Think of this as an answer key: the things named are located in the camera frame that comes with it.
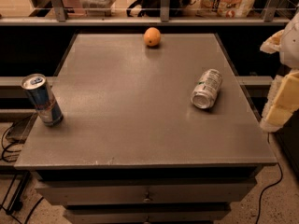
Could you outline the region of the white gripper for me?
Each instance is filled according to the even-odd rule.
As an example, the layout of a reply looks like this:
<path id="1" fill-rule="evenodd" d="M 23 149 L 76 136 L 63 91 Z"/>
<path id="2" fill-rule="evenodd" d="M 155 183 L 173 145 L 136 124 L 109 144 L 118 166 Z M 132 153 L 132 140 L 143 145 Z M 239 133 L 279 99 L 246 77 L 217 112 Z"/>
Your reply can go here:
<path id="1" fill-rule="evenodd" d="M 299 69 L 299 13 L 286 25 L 284 31 L 267 38 L 260 51 L 268 54 L 279 52 L 280 62 L 291 69 Z M 299 109 L 299 71 L 286 76 L 276 75 L 271 83 L 264 105 L 260 127 L 269 133 L 281 129 Z"/>

